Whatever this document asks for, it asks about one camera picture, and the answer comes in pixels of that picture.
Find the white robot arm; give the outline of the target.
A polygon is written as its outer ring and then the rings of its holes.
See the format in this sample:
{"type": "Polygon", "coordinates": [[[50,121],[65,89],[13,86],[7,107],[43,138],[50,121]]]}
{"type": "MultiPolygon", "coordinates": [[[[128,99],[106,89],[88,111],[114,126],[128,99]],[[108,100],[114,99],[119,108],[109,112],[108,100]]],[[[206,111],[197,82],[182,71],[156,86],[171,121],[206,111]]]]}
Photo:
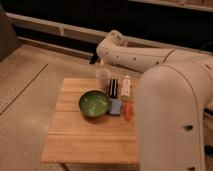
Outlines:
{"type": "Polygon", "coordinates": [[[142,73],[134,92],[141,171],[206,171],[204,109],[213,101],[213,56],[126,45],[110,31],[98,56],[142,73]]]}

